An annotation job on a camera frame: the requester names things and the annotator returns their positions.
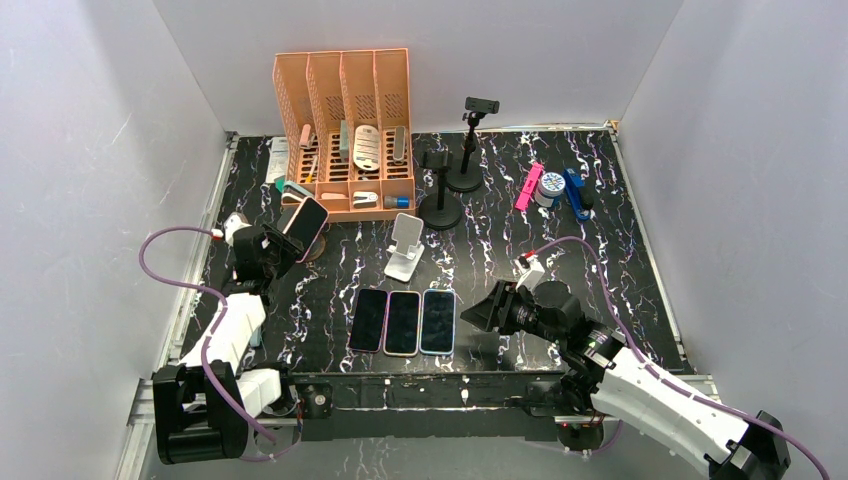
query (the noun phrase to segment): mesh organizer compartment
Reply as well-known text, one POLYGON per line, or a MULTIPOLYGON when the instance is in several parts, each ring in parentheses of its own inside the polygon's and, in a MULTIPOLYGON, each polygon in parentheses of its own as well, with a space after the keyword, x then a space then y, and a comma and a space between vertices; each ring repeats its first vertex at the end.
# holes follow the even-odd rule
POLYGON ((304 125, 315 132, 301 149, 289 142, 286 178, 315 194, 330 212, 330 222, 391 220, 398 213, 415 215, 412 137, 409 113, 409 62, 405 48, 314 53, 283 53, 274 62, 274 88, 286 136, 300 139, 304 125), (340 151, 341 124, 348 129, 349 153, 356 127, 380 131, 380 169, 358 169, 340 151), (394 160, 395 128, 405 127, 406 148, 394 160), (313 181, 306 183, 314 162, 313 181), (374 192, 377 206, 353 208, 354 192, 374 192), (332 198, 321 198, 331 194, 332 198), (411 208, 383 208, 383 197, 408 197, 411 208))

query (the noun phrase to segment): black tabletop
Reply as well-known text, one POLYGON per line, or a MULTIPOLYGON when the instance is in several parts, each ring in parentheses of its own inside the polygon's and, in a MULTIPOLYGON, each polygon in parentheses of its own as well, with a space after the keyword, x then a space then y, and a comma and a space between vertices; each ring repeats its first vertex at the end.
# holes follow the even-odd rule
MULTIPOLYGON (((413 136, 416 154, 449 149, 462 157, 464 134, 413 136)), ((692 373, 675 344, 654 271, 642 239, 610 134, 597 131, 484 132, 472 157, 480 162, 485 183, 460 195, 465 219, 453 230, 425 229, 426 249, 408 284, 387 279, 392 222, 338 223, 324 233, 327 247, 314 262, 296 265, 273 287, 263 346, 250 349, 244 365, 278 360, 295 372, 487 372, 560 370, 564 366, 551 344, 523 333, 501 337, 458 320, 456 347, 450 357, 419 354, 387 357, 347 349, 352 309, 360 288, 387 291, 453 289, 457 310, 483 300, 498 279, 515 279, 511 260, 555 238, 586 239, 601 255, 614 304, 634 338, 650 357, 675 373, 692 373), (592 218, 578 223, 568 205, 548 211, 535 204, 521 213, 513 208, 533 161, 546 171, 572 167, 594 189, 592 218)), ((275 224, 280 193, 263 184, 269 137, 238 140, 233 166, 216 225, 233 212, 250 222, 275 224)), ((434 178, 416 168, 418 200, 435 191, 434 178)), ((614 325, 606 310, 594 263, 579 245, 565 243, 542 255, 548 274, 567 283, 589 316, 614 325)), ((209 250, 204 283, 220 285, 233 257, 226 244, 209 250)), ((186 333, 184 352, 197 341, 216 308, 203 295, 186 333)))

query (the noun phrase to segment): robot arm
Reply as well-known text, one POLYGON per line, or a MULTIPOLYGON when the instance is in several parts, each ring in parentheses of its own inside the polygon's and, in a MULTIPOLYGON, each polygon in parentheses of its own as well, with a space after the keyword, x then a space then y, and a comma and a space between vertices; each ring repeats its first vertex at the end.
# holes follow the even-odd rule
MULTIPOLYGON (((498 281, 486 300, 461 318, 484 331, 511 335, 521 330, 554 342, 570 367, 561 380, 566 408, 615 416, 711 480, 783 477, 790 463, 785 440, 695 401, 703 394, 650 360, 639 361, 620 332, 586 317, 564 283, 539 283, 544 269, 535 257, 518 264, 518 282, 498 281)), ((781 428, 765 412, 757 418, 781 428)))
MULTIPOLYGON (((201 338, 209 337, 206 357, 217 380, 255 418, 275 402, 296 402, 281 365, 237 373, 251 337, 265 322, 271 281, 303 256, 304 242, 269 225, 250 225, 237 213, 224 223, 224 232, 214 233, 232 247, 235 266, 221 289, 227 297, 226 315, 214 332, 215 322, 210 323, 201 338)), ((312 239, 318 231, 306 233, 312 239)), ((216 318, 221 310, 219 304, 216 318)), ((165 464, 238 458, 247 447, 248 424, 207 378, 201 365, 203 348, 198 342, 177 365, 153 375, 157 448, 165 464)))

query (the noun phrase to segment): black phone stand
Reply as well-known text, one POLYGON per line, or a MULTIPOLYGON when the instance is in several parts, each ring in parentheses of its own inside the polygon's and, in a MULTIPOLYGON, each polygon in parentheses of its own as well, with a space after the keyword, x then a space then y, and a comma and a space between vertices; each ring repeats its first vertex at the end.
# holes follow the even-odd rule
POLYGON ((483 169, 479 164, 471 163, 471 154, 477 150, 477 137, 474 128, 480 125, 480 119, 489 113, 498 113, 500 102, 468 97, 465 99, 465 109, 462 119, 468 122, 468 135, 462 152, 462 164, 459 170, 451 170, 447 174, 448 188, 454 192, 473 192, 483 185, 483 169))
POLYGON ((424 152, 419 165, 421 168, 432 170, 436 174, 436 187, 438 191, 424 197, 418 205, 418 217, 424 221, 427 228, 433 230, 448 230, 455 227, 465 209, 462 203, 453 195, 445 195, 445 177, 453 163, 453 155, 447 150, 444 152, 433 152, 429 155, 424 152))

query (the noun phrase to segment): smartphone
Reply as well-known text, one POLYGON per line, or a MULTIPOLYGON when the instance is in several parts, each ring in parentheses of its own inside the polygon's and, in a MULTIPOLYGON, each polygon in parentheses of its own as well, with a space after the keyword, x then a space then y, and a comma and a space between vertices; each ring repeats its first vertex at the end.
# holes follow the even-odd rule
POLYGON ((389 312, 383 333, 386 355, 412 357, 418 353, 418 328, 421 295, 418 292, 389 294, 389 312))
POLYGON ((278 223, 277 226, 282 227, 279 230, 286 235, 300 240, 303 244, 305 251, 303 252, 303 256, 297 260, 298 263, 306 258, 309 248, 315 239, 318 238, 318 234, 321 233, 324 225, 327 224, 327 218, 329 216, 330 213, 327 209, 315 201, 314 198, 306 197, 297 206, 294 215, 286 220, 284 212, 284 216, 280 218, 280 223, 285 221, 285 225, 278 223))
POLYGON ((427 355, 453 353, 456 329, 456 294, 453 290, 427 290, 421 306, 418 348, 427 355))
POLYGON ((356 297, 353 310, 353 325, 347 346, 360 352, 379 352, 383 336, 383 321, 386 319, 388 292, 363 288, 356 297))

